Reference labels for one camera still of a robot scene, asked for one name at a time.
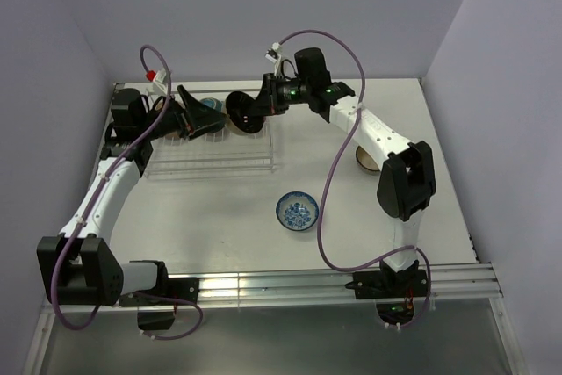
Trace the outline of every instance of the clear plastic dish rack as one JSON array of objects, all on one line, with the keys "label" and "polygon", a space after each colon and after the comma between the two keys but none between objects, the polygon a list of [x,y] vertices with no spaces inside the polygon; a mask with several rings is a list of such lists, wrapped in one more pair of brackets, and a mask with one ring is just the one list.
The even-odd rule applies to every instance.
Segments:
[{"label": "clear plastic dish rack", "polygon": [[[193,93],[224,101],[228,92]],[[240,136],[224,128],[196,140],[161,138],[152,142],[154,152],[144,176],[150,180],[254,177],[273,171],[273,136],[268,119],[262,131]]]}]

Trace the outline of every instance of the small bowl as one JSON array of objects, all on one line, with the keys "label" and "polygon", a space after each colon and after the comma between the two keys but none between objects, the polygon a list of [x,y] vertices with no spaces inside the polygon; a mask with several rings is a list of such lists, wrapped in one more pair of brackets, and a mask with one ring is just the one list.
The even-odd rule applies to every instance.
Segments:
[{"label": "small bowl", "polygon": [[[203,98],[202,100],[200,100],[200,102],[202,104],[206,105],[207,107],[211,107],[212,109],[216,110],[217,112],[222,112],[224,114],[227,114],[226,107],[225,107],[224,103],[222,101],[217,100],[216,98],[211,98],[211,97]],[[223,131],[224,128],[225,128],[225,125],[223,125],[221,129],[218,129],[214,132],[208,133],[208,134],[211,135],[211,139],[213,140],[213,142],[217,142],[217,140],[222,141],[222,139],[224,138],[223,136],[217,137],[217,136],[213,136],[213,134],[218,133],[219,135],[222,135],[223,132],[221,132],[221,131]]]},{"label": "small bowl", "polygon": [[380,172],[378,165],[372,157],[361,147],[357,147],[355,150],[355,159],[357,160],[359,169],[368,175],[377,175]]},{"label": "small bowl", "polygon": [[304,192],[286,193],[277,202],[275,214],[281,225],[293,232],[302,232],[314,225],[318,219],[318,204]]}]

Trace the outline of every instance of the blue and white bowl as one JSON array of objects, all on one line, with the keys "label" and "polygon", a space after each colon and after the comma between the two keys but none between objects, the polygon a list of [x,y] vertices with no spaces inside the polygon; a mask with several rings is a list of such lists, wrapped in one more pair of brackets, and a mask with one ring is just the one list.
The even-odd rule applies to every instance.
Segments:
[{"label": "blue and white bowl", "polygon": [[275,209],[279,222],[289,230],[302,232],[312,227],[318,219],[318,204],[304,192],[286,193]]},{"label": "blue and white bowl", "polygon": [[[217,112],[221,112],[227,114],[225,109],[225,104],[222,101],[217,100],[216,98],[203,98],[200,102],[207,107],[211,107],[212,109],[216,110]],[[225,130],[225,126],[221,129],[216,130],[214,132],[210,132],[205,135],[205,140],[210,142],[221,142],[228,137],[228,131]]]}]

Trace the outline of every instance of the table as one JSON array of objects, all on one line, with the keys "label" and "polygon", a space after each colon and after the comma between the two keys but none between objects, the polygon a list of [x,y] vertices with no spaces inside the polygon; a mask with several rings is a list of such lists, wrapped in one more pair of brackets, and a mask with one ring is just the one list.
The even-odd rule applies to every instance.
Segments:
[{"label": "table", "polygon": [[[359,92],[358,80],[345,82]],[[261,82],[182,84],[192,92],[212,93],[255,91]],[[418,81],[371,79],[366,87],[366,107],[397,132],[433,148],[437,194],[421,222],[419,246],[432,264],[476,263]],[[293,233],[283,228],[275,205],[288,191],[306,191],[320,203],[328,169],[345,134],[306,105],[273,117],[271,128],[277,165],[268,176],[175,183],[142,178],[113,230],[113,254],[120,262],[163,260],[171,273],[325,268],[315,230]],[[325,217],[324,244],[335,264],[358,265],[393,248],[391,221],[378,204],[377,186],[378,177],[357,167],[355,146],[350,145],[335,173]]]}]

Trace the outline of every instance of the gray wall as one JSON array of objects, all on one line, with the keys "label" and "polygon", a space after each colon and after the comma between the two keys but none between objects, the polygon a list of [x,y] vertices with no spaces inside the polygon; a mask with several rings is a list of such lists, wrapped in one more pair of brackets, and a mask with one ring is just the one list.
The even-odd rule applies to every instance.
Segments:
[{"label": "gray wall", "polygon": [[[138,81],[138,46],[158,46],[176,78],[256,79],[273,41],[315,27],[349,42],[368,76],[423,76],[462,0],[63,0],[110,75]],[[310,43],[324,46],[323,40]],[[295,47],[305,41],[295,42]],[[337,76],[357,76],[337,47]]]},{"label": "gray wall", "polygon": [[562,363],[561,52],[562,0],[464,0],[425,84],[468,226],[535,374]]},{"label": "gray wall", "polygon": [[37,242],[85,193],[110,86],[60,0],[0,0],[0,11],[0,372],[11,375],[44,295]]}]

